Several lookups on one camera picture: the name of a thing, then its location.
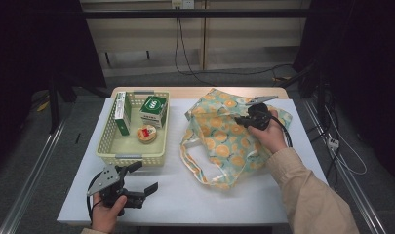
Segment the metal floor rail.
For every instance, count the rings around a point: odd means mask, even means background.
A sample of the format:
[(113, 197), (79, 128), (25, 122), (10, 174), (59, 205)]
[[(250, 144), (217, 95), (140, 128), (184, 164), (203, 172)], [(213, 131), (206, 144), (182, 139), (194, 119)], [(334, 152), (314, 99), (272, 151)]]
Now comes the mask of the metal floor rail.
[(330, 133), (324, 133), (323, 126), (318, 119), (317, 107), (313, 104), (312, 100), (304, 100), (303, 104), (311, 117), (315, 127), (317, 128), (322, 141), (329, 150), (334, 166), (337, 168), (337, 173), (342, 177), (352, 199), (354, 200), (360, 214), (362, 215), (364, 221), (369, 227), (372, 234), (387, 234), (387, 231), (382, 224), (374, 206), (371, 204), (368, 196), (365, 194), (364, 190), (361, 188), (356, 176), (362, 176), (363, 173), (358, 173), (352, 170), (340, 152), (330, 146), (330, 141), (332, 140)]
[(65, 130), (45, 114), (32, 113), (0, 169), (0, 234), (61, 234), (74, 229), (57, 222), (69, 182), (53, 166)]

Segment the tall green white box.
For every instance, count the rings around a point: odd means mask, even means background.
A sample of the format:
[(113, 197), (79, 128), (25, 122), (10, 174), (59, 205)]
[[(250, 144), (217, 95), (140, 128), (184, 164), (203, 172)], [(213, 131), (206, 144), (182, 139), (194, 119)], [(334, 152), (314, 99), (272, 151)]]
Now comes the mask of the tall green white box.
[(122, 136), (131, 133), (131, 103), (126, 92), (118, 92), (115, 97), (114, 121)]

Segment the white wall outlet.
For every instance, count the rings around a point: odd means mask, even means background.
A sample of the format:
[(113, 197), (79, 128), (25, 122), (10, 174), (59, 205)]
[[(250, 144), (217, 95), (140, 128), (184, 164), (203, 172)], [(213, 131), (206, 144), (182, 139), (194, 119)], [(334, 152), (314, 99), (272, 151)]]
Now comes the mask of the white wall outlet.
[(173, 9), (193, 9), (194, 7), (194, 0), (172, 0)]

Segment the person's right hand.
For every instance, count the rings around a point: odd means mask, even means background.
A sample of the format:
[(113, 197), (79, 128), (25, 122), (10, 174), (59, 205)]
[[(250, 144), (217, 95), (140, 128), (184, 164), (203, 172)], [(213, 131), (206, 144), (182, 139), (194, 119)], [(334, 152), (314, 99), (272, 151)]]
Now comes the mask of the person's right hand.
[(279, 121), (270, 120), (265, 130), (259, 130), (249, 126), (248, 131), (271, 153), (276, 153), (281, 149), (287, 148), (285, 136), (282, 127), (279, 125)]

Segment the cube green white box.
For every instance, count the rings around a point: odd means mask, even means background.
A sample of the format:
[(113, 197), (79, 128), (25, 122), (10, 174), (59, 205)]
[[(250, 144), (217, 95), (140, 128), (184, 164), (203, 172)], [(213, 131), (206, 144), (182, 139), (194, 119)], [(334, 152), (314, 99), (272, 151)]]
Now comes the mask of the cube green white box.
[(139, 116), (144, 124), (163, 128), (167, 117), (168, 102), (164, 97), (149, 96), (142, 105)]

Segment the black metal stand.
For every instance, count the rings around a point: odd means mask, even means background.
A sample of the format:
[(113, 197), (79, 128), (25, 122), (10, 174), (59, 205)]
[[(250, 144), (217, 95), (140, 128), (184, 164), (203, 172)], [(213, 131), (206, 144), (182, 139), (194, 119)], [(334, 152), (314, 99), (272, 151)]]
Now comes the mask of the black metal stand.
[(326, 75), (318, 61), (307, 65), (298, 74), (280, 84), (281, 88), (288, 88), (292, 84), (298, 83), (297, 88), (302, 98), (311, 98), (316, 94), (316, 109), (319, 124), (324, 128), (329, 126), (329, 117), (326, 112)]
[(109, 98), (110, 93), (101, 91), (94, 85), (90, 85), (88, 82), (82, 79), (67, 74), (54, 73), (49, 79), (49, 101), (51, 110), (51, 129), (52, 134), (59, 128), (61, 121), (59, 114), (59, 98), (58, 95), (65, 102), (74, 102), (77, 99), (77, 95), (74, 91), (74, 87), (81, 87), (82, 89), (100, 97)]

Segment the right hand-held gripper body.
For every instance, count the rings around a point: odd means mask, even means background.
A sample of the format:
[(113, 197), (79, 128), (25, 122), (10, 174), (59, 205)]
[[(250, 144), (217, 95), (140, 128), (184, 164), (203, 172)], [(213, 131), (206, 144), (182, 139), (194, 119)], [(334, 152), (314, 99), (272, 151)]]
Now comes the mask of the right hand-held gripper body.
[(265, 102), (275, 99), (277, 96), (264, 96), (254, 97), (247, 105), (248, 116), (244, 118), (243, 126), (248, 128), (249, 126), (255, 127), (259, 130), (265, 130), (271, 120), (277, 122), (277, 119), (271, 114), (266, 106)]

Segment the orange print tote bag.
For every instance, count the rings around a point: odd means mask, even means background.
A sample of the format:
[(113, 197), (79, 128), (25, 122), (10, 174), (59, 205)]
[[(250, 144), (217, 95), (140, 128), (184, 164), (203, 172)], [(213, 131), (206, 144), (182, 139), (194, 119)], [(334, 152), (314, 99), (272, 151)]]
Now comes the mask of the orange print tote bag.
[[(253, 115), (250, 101), (248, 97), (212, 89), (185, 113), (188, 127), (180, 143), (180, 157), (200, 183), (229, 189), (240, 175), (263, 167), (271, 156), (244, 124), (236, 122), (238, 118), (249, 120)], [(218, 176), (207, 178), (189, 153), (198, 144), (205, 148), (207, 159), (218, 167)]]

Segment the pale yellow plastic basket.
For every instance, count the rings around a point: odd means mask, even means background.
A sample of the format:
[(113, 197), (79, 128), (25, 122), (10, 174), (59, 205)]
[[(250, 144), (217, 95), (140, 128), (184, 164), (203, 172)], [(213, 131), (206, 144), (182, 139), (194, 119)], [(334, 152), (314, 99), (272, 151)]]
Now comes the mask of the pale yellow plastic basket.
[[(131, 133), (122, 136), (114, 121), (115, 97), (112, 101), (107, 120), (102, 130), (97, 155), (106, 163), (118, 166), (128, 166), (136, 161), (142, 161), (144, 166), (163, 166), (165, 162), (165, 147), (170, 114), (170, 93), (168, 91), (130, 91), (126, 92), (131, 103)], [(165, 98), (168, 102), (167, 117), (163, 128), (157, 129), (157, 138), (151, 143), (141, 143), (137, 130), (144, 124), (139, 111), (149, 96)]]

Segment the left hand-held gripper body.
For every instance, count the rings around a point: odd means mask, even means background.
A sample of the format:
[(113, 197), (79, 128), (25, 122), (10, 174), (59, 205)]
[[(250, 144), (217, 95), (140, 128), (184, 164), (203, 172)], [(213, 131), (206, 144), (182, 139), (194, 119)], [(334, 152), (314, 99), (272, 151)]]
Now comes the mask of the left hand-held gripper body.
[(129, 171), (128, 166), (108, 164), (91, 181), (87, 191), (87, 207), (90, 209), (90, 197), (99, 193), (103, 204), (111, 208), (120, 196), (128, 198), (125, 208), (141, 209), (145, 201), (144, 192), (128, 191), (125, 185), (125, 176)]

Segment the round snack with red label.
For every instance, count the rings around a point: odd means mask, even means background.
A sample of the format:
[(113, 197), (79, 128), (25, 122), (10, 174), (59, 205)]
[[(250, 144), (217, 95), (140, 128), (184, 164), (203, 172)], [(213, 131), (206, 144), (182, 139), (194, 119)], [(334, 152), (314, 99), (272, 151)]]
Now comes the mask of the round snack with red label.
[(141, 143), (151, 143), (157, 138), (157, 129), (152, 125), (143, 125), (138, 128), (137, 137)]

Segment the person's left hand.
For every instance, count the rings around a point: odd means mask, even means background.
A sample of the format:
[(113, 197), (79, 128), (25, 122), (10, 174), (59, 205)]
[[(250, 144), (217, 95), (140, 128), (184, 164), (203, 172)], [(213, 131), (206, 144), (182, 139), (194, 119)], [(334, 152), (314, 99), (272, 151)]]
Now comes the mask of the person's left hand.
[(127, 198), (120, 196), (115, 204), (108, 208), (103, 204), (100, 195), (96, 193), (93, 196), (93, 202), (92, 229), (111, 234), (115, 230), (118, 214), (124, 209)]

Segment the dark curtain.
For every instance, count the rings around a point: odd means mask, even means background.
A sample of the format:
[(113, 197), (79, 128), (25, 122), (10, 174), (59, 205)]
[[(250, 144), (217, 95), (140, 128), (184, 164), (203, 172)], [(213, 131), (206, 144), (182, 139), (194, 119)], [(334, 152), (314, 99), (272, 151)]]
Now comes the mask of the dark curtain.
[(294, 69), (316, 64), (395, 177), (395, 0), (311, 0)]
[(57, 85), (105, 87), (81, 0), (0, 0), (0, 164), (19, 137), (32, 95)]

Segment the black horizontal bar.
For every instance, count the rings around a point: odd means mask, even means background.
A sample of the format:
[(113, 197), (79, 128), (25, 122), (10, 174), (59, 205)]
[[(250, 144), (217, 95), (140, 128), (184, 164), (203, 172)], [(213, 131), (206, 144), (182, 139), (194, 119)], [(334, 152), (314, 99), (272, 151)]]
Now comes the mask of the black horizontal bar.
[(84, 11), (82, 16), (88, 19), (108, 18), (296, 18), (307, 17), (309, 10), (273, 9), (273, 10), (229, 10), (229, 9), (200, 9), (200, 10), (103, 10)]

